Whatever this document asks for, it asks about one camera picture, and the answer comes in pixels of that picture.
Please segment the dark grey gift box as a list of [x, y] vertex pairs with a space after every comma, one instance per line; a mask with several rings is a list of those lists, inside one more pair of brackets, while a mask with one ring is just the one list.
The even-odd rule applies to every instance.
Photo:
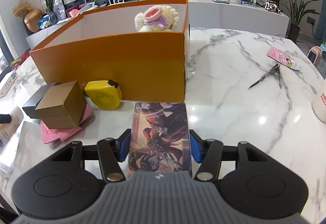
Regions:
[[53, 87], [59, 85], [59, 82], [50, 83], [40, 87], [23, 105], [22, 110], [30, 117], [31, 119], [40, 119], [39, 115], [36, 113], [36, 107], [40, 103], [41, 99], [47, 93], [47, 91]]

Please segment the pink illustrated card box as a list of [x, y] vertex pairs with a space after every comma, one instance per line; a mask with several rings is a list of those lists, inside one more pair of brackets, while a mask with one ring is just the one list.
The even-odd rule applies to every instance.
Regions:
[[128, 155], [128, 177], [135, 172], [192, 174], [192, 158], [184, 103], [137, 102]]

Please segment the yellow tape measure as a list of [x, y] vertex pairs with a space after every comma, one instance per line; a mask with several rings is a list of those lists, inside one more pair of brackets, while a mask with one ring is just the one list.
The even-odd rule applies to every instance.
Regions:
[[91, 101], [101, 109], [114, 110], [122, 100], [119, 84], [113, 80], [88, 82], [84, 90]]

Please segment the gold cardboard box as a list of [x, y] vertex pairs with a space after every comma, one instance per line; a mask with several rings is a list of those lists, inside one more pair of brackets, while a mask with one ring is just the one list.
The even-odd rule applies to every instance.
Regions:
[[49, 129], [79, 125], [86, 99], [77, 81], [51, 87], [36, 107], [36, 113]]

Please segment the cream crochet sheep doll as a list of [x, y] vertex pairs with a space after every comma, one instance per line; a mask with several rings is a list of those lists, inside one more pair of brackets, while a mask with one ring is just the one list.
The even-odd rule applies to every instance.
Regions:
[[178, 22], [178, 12], [169, 5], [154, 5], [134, 19], [137, 32], [175, 31]]

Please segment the red feather decoration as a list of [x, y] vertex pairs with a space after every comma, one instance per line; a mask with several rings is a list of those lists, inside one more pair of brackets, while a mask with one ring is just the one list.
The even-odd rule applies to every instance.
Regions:
[[30, 56], [30, 50], [26, 50], [24, 53], [20, 54], [17, 59], [11, 62], [10, 67], [12, 70], [19, 68], [22, 63]]

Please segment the large orange cardboard box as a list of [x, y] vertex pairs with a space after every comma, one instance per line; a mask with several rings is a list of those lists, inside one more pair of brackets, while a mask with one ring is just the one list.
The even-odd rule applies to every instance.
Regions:
[[[139, 32], [134, 19], [155, 5], [179, 14], [175, 29]], [[189, 51], [187, 0], [140, 0], [84, 12], [30, 53], [48, 83], [115, 81], [123, 100], [181, 103]]]

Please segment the metal scissors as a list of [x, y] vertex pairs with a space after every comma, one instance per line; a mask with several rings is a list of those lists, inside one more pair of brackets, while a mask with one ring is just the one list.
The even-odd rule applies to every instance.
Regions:
[[258, 79], [255, 83], [253, 83], [252, 85], [250, 85], [250, 87], [248, 87], [248, 89], [253, 88], [254, 86], [256, 86], [257, 84], [263, 82], [267, 77], [275, 74], [275, 73], [279, 73], [280, 72], [280, 65], [279, 64], [275, 64], [273, 66], [273, 68], [271, 68], [269, 71], [267, 71], [265, 74], [263, 74], [260, 79]]

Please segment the golden vase with dried flowers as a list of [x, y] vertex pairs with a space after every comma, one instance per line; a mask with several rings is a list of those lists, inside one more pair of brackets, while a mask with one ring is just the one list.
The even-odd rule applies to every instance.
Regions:
[[34, 9], [27, 0], [20, 0], [12, 9], [12, 13], [17, 18], [22, 18], [26, 28], [36, 33], [40, 30], [37, 25], [38, 21], [43, 17], [40, 9]]

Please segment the white thermos bottle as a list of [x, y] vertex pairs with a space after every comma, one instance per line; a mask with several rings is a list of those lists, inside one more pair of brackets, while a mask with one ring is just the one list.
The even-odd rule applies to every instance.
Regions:
[[326, 123], [326, 86], [325, 84], [312, 100], [312, 109], [317, 118]]

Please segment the white marble tv cabinet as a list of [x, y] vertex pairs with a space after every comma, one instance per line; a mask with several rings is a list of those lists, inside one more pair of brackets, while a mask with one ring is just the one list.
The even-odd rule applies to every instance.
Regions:
[[[262, 8], [249, 8], [245, 5], [187, 1], [189, 33], [191, 29], [220, 29], [225, 36], [240, 35], [245, 31], [279, 38], [286, 34], [289, 23], [286, 15], [271, 13]], [[59, 29], [57, 26], [49, 27], [45, 38], [57, 29]], [[37, 39], [30, 52], [45, 38]]]

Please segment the pink small heater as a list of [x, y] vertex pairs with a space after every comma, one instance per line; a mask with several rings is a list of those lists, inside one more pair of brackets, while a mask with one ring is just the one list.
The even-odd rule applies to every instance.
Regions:
[[313, 65], [315, 67], [317, 67], [319, 65], [319, 62], [322, 58], [322, 55], [323, 55], [323, 51], [320, 47], [318, 46], [313, 46], [308, 54], [307, 54], [307, 57], [308, 59], [313, 63]]

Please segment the cow figurine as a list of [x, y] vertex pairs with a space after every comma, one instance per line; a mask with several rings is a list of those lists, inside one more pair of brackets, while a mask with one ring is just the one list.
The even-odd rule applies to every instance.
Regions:
[[273, 1], [267, 0], [265, 3], [265, 10], [273, 13], [281, 14], [282, 10], [277, 6], [277, 4]]

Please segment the potted plant right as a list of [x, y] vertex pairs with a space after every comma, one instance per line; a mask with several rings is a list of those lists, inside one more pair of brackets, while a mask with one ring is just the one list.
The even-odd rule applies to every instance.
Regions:
[[287, 0], [286, 4], [281, 3], [290, 15], [290, 29], [287, 36], [292, 42], [296, 43], [300, 33], [300, 22], [304, 16], [308, 14], [320, 15], [315, 9], [308, 9], [307, 6], [312, 2], [319, 2], [321, 0]]

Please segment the pink keychain card package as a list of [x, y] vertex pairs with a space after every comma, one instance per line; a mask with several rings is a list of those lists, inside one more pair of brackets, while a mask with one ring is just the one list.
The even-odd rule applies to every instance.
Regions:
[[292, 70], [298, 71], [300, 69], [300, 66], [296, 62], [294, 62], [294, 60], [290, 59], [288, 55], [286, 55], [279, 49], [276, 49], [275, 47], [271, 47], [266, 55], [269, 58], [272, 58], [273, 60]]

